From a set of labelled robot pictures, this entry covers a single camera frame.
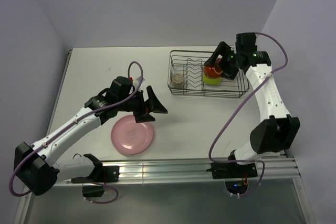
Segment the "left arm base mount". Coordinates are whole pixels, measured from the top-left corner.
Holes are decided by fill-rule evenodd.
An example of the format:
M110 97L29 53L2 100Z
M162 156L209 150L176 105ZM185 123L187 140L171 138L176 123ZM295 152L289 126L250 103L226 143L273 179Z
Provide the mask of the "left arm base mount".
M119 180L119 166L101 166L95 168L88 177L76 177L71 179L72 184L91 184L92 186L82 186L82 195L85 199L95 201L95 198L101 198L104 193L113 192L115 201L119 192L110 183L116 183Z

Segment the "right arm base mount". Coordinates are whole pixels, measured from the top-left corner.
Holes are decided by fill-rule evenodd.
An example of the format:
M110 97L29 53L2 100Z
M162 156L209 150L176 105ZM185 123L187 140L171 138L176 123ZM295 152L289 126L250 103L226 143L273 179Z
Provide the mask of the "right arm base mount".
M213 179L234 179L225 182L226 189L232 194L244 194L248 189L247 179L258 176L255 164L211 163L206 171L212 173Z

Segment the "pink plate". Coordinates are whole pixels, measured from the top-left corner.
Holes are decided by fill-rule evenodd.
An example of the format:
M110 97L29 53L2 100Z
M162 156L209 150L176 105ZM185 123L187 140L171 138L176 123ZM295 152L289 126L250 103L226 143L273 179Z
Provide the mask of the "pink plate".
M111 143L122 155L144 152L154 139L151 123L137 123L134 116L127 115L116 121L111 129Z

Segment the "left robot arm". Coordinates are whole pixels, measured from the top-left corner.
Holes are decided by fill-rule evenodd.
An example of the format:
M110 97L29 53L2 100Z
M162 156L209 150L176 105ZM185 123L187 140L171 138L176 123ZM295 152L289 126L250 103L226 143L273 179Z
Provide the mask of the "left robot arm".
M78 140L100 127L118 112L131 112L136 123L154 122L151 113L166 114L151 86L146 88L148 99L127 77L117 77L111 86L90 98L83 108L65 125L42 140L29 145L25 142L15 149L14 174L36 196L49 191L56 182L79 179L98 182L103 177L103 164L92 154L59 164L60 156Z

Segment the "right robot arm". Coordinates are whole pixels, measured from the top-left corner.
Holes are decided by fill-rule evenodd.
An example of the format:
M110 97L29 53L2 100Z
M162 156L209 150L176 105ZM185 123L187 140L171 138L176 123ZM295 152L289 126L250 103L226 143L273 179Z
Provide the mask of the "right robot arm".
M248 142L232 151L227 164L228 173L234 177L245 171L245 163L254 163L263 154L289 149L300 127L298 117L286 108L274 80L274 73L284 66L273 68L267 52L258 50L258 33L236 35L235 49L221 41L205 66L218 65L222 76L233 79L243 71L251 84L252 92L238 106L218 133L221 136L234 117L251 97L255 97L260 113L260 123L251 131Z

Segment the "white and green bowl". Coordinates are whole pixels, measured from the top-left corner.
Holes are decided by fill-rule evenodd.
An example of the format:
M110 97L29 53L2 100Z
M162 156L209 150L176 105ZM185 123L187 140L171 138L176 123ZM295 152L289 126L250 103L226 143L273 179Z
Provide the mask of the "white and green bowl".
M203 83L204 84L208 84L208 85L219 85L222 81L222 78L219 77L219 78L210 78L210 77L207 77L204 73L202 74L202 80L203 80Z

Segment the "orange and black mug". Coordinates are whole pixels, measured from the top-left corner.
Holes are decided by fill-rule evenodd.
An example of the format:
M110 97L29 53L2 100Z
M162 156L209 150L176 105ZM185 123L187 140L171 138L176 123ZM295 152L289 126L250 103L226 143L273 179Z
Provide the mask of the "orange and black mug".
M205 77L216 79L222 76L223 71L218 65L220 60L221 60L220 58L217 58L214 66L204 66L203 67L203 74L205 75Z

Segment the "speckled ceramic ramekin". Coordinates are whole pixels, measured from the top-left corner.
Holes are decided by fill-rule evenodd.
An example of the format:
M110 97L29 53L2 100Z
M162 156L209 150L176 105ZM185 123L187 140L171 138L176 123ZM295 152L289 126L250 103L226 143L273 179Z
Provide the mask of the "speckled ceramic ramekin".
M180 73L175 73L172 76L172 86L177 89L184 87L184 76Z

